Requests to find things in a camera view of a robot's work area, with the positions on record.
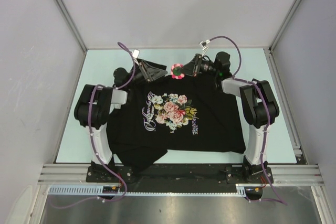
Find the pink flower brooch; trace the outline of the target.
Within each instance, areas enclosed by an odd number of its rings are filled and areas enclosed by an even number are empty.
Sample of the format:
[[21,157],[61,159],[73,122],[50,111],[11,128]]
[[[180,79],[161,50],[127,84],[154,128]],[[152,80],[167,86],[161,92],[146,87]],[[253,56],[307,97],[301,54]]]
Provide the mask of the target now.
[[185,77],[185,74],[181,72],[183,65],[180,63],[171,66],[171,77],[176,80],[181,80]]

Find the black floral print t-shirt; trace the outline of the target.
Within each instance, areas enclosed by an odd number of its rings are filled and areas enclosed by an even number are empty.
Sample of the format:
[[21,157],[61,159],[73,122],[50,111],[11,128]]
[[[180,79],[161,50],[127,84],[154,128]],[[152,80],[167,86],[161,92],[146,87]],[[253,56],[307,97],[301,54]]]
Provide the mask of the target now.
[[123,165],[140,172],[169,150],[244,153],[236,98],[213,76],[170,76],[129,85],[128,99],[111,112],[107,138]]

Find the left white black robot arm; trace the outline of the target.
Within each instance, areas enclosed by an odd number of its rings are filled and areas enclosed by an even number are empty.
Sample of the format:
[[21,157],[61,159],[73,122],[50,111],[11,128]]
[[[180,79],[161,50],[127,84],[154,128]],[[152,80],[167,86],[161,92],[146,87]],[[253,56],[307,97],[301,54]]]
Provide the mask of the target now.
[[74,117],[89,131],[93,151],[91,165],[100,166],[97,174],[103,181],[110,182],[116,175],[113,153],[106,133],[111,107],[126,104],[126,86],[155,81],[167,75],[166,69],[165,65],[139,59],[130,71],[116,68],[113,72],[114,85],[111,87],[99,84],[84,85],[74,109]]

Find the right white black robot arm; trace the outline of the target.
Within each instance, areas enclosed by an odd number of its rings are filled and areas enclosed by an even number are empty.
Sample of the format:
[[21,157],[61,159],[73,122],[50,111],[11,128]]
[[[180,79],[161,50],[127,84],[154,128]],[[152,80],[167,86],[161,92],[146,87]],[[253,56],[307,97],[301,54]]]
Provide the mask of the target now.
[[218,89],[240,98],[245,121],[249,124],[249,139],[238,176],[248,183],[267,180],[267,138],[270,126],[280,113],[269,82],[233,77],[230,72],[230,55],[223,51],[217,53],[215,61],[196,54],[189,63],[180,67],[179,73],[192,77],[201,73],[210,74],[215,77]]

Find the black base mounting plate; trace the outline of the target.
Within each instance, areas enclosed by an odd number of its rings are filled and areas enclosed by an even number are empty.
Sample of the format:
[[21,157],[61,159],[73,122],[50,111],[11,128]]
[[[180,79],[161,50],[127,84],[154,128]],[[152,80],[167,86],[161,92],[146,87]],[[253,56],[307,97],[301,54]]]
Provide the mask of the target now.
[[111,183],[122,178],[126,183],[146,179],[215,179],[230,184],[259,184],[273,182],[270,167],[263,172],[261,166],[250,169],[243,164],[154,164],[145,170],[131,166],[116,165],[113,175],[101,165],[93,164],[87,168],[86,182]]

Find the left aluminium corner post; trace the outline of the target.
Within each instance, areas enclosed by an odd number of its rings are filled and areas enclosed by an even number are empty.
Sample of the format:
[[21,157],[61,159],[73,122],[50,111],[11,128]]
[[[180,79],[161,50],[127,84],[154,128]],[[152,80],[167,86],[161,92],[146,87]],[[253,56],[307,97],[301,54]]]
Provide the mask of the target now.
[[88,50],[85,42],[64,2],[64,0],[54,0],[57,8],[59,9],[61,16],[63,17],[67,27],[69,28],[71,34],[73,35],[75,41],[77,42],[78,46],[80,47],[81,51],[85,54]]

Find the aluminium corner post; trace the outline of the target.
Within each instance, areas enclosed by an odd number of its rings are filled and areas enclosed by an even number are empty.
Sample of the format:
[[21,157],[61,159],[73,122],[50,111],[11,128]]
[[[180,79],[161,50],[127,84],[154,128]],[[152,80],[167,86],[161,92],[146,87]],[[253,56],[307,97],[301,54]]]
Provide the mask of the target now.
[[294,0],[291,4],[283,22],[281,23],[278,31],[276,32],[270,46],[268,47],[268,50],[273,53],[273,51],[276,49],[279,41],[281,40],[283,34],[285,33],[288,25],[290,24],[291,20],[293,19],[294,15],[296,14],[296,11],[300,7],[303,0]]
[[61,16],[63,17],[67,27],[69,28],[71,34],[73,35],[75,41],[77,42],[78,46],[80,47],[81,51],[85,54],[88,50],[85,42],[64,2],[64,0],[54,0],[57,8],[59,9]]

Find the right aluminium side rail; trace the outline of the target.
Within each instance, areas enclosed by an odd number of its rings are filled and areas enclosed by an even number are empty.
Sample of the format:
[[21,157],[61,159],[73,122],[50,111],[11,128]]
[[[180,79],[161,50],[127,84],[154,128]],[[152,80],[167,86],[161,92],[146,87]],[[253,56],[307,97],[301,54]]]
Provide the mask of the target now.
[[284,89],[284,85],[280,77],[280,73],[276,66],[274,56],[269,48],[264,48],[263,50],[264,50],[264,54],[267,60],[269,70],[270,70],[270,74],[272,76],[272,79],[275,85],[279,105],[281,107],[281,111],[284,116],[287,131],[289,133],[291,145],[292,145],[293,152],[296,158],[296,163],[305,164],[306,159],[305,159],[304,151],[302,150],[300,137],[298,135],[297,127],[295,125],[293,115],[291,113],[290,105],[287,99],[287,95],[285,93],[285,89]]

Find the aluminium front rail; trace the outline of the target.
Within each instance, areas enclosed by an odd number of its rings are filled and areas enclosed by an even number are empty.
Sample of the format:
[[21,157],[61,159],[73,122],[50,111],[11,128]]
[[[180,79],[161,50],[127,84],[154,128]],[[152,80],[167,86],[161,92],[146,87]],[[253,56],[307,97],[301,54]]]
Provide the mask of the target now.
[[[89,164],[45,164],[40,185],[83,185]],[[324,186],[318,165],[269,165],[275,186]]]

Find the right aluminium corner post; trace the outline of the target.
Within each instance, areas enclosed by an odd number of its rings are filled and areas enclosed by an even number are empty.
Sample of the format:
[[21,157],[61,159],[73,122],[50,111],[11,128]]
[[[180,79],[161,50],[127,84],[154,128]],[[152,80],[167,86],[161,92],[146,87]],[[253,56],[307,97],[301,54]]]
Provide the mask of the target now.
[[273,51],[276,49],[279,41],[281,40],[283,34],[285,33],[288,25],[290,24],[291,20],[293,19],[294,15],[296,14],[296,11],[300,7],[303,0],[294,0],[291,4],[283,22],[281,23],[278,31],[276,32],[270,46],[268,47],[268,50],[273,53]]

